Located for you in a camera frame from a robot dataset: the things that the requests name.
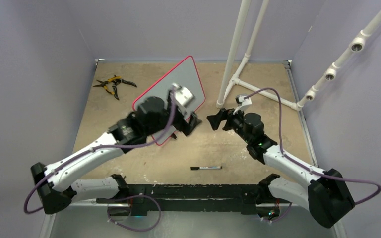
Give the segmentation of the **black whiteboard marker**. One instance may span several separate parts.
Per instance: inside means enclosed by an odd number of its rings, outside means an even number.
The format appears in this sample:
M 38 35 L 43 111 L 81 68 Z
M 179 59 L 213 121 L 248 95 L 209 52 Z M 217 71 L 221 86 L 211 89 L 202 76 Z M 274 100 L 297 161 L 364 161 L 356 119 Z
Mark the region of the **black whiteboard marker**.
M 222 166 L 207 166 L 207 167 L 201 167 L 201 166 L 192 166 L 190 169 L 192 171 L 197 171 L 197 170 L 220 170 L 222 169 Z

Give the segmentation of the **whiteboard with red frame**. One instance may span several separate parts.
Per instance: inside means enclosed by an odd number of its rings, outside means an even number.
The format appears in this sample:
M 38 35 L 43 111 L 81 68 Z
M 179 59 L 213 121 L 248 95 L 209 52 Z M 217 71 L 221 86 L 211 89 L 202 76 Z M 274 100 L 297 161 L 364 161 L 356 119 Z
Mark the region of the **whiteboard with red frame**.
M 132 109 L 136 110 L 138 105 L 150 96 L 163 98 L 165 103 L 169 102 L 168 90 L 172 88 L 175 90 L 176 102 L 181 103 L 177 108 L 185 110 L 184 119 L 189 122 L 191 114 L 199 109 L 206 99 L 193 56 L 186 56 L 138 96 L 132 103 Z

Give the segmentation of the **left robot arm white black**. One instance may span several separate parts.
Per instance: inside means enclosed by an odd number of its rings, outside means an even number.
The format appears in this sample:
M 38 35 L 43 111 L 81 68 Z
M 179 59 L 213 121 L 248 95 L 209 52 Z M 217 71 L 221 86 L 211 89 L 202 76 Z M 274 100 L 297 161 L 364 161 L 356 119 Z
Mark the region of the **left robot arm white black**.
M 149 146 L 147 138 L 158 132 L 160 135 L 152 143 L 169 134 L 171 127 L 185 136 L 190 135 L 201 124 L 196 113 L 190 110 L 194 100 L 195 96 L 184 88 L 169 90 L 166 99 L 147 97 L 135 111 L 83 149 L 52 164 L 35 163 L 30 168 L 35 185 L 24 202 L 24 212 L 33 214 L 43 210 L 50 215 L 73 202 L 92 198 L 124 202 L 128 189 L 120 176 L 95 180 L 80 178 L 106 161 Z

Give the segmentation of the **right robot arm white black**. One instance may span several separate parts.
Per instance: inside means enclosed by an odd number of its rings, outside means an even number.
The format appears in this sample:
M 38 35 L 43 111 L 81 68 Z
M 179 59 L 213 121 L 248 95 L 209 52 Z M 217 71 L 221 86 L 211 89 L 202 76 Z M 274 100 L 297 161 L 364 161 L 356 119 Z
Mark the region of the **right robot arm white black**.
M 232 130 L 245 141 L 246 150 L 253 159 L 291 178 L 288 181 L 279 175 L 269 175 L 259 183 L 258 201 L 280 198 L 297 204 L 325 228 L 331 228 L 355 207 L 339 171 L 325 171 L 298 158 L 290 160 L 290 154 L 266 135 L 259 114 L 220 109 L 207 116 L 207 120 L 213 130 L 224 121 L 223 130 Z

